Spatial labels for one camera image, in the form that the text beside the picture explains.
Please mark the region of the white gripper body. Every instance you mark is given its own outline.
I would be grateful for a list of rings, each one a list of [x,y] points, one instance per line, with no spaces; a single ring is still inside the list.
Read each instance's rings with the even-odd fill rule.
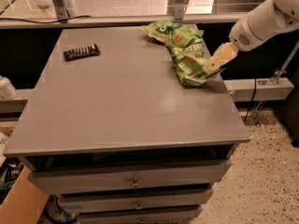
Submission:
[[[240,51],[251,51],[264,43],[265,23],[247,15],[231,29],[229,39]]]

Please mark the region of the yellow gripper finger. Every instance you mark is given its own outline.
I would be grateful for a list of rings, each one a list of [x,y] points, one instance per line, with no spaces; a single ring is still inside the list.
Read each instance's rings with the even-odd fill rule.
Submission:
[[[233,60],[238,53],[238,48],[233,42],[221,44],[214,54],[203,66],[203,71],[208,75],[212,74],[223,65]]]

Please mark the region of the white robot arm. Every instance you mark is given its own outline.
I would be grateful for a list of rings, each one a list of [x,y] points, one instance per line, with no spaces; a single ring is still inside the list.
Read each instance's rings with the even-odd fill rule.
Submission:
[[[239,51],[251,51],[275,35],[297,30],[299,0],[265,0],[231,29],[230,41],[221,44],[203,66],[207,75],[217,73],[237,56]]]

